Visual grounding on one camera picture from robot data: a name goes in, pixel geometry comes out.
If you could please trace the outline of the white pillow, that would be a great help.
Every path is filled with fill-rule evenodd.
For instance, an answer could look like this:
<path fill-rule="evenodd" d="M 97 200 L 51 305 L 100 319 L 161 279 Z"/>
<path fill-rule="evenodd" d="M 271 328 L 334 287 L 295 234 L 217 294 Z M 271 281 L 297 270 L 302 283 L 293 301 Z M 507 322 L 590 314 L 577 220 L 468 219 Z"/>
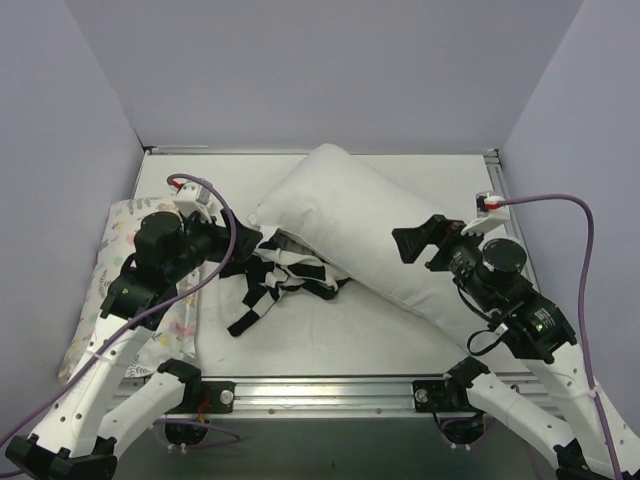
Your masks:
<path fill-rule="evenodd" d="M 434 186 L 415 194 L 347 153 L 324 144 L 314 149 L 259 202 L 249 223 L 276 229 L 311 249 L 376 294 L 422 316 L 459 345 L 486 324 L 460 300 L 450 273 L 402 262 L 395 228 L 416 227 L 434 214 L 469 220 L 475 196 Z"/>

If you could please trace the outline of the black white checkered pillowcase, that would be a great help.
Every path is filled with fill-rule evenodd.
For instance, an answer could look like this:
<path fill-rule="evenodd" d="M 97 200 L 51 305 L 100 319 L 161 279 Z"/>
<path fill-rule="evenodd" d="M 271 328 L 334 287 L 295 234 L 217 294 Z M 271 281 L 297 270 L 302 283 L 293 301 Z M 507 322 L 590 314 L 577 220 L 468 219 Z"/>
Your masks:
<path fill-rule="evenodd" d="M 221 317 L 227 332 L 239 337 L 285 295 L 303 290 L 329 301 L 349 281 L 346 273 L 277 231 L 246 262 L 226 265 L 217 277 Z"/>

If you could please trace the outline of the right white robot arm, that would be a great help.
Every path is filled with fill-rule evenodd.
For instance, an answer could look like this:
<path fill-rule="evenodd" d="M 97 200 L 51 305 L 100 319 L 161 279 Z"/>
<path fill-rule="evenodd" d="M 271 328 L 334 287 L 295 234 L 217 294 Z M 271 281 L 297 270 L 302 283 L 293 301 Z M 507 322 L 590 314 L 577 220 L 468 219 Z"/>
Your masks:
<path fill-rule="evenodd" d="M 525 249 L 509 238 L 485 240 L 462 221 L 434 215 L 413 228 L 395 228 L 400 258 L 414 263 L 429 245 L 425 266 L 448 272 L 457 289 L 482 312 L 497 341 L 531 371 L 559 410 L 555 418 L 503 384 L 475 352 L 452 367 L 446 402 L 493 416 L 528 442 L 559 479 L 636 479 L 639 437 L 598 382 L 589 377 L 584 350 L 562 311 L 523 276 Z"/>

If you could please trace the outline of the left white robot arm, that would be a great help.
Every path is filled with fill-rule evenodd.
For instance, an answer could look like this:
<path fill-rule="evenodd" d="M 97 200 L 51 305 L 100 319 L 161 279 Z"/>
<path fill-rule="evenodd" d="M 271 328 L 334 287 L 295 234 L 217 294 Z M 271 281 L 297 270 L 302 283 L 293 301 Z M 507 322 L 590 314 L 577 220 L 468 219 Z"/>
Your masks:
<path fill-rule="evenodd" d="M 181 300 L 178 284 L 205 262 L 242 264 L 262 239 L 230 210 L 224 223 L 199 212 L 143 218 L 134 251 L 108 288 L 85 353 L 46 415 L 28 435 L 2 439 L 5 456 L 33 479 L 110 479 L 122 453 L 172 408 L 190 411 L 202 399 L 198 368 L 170 359 L 116 409 L 109 403 L 125 373 Z"/>

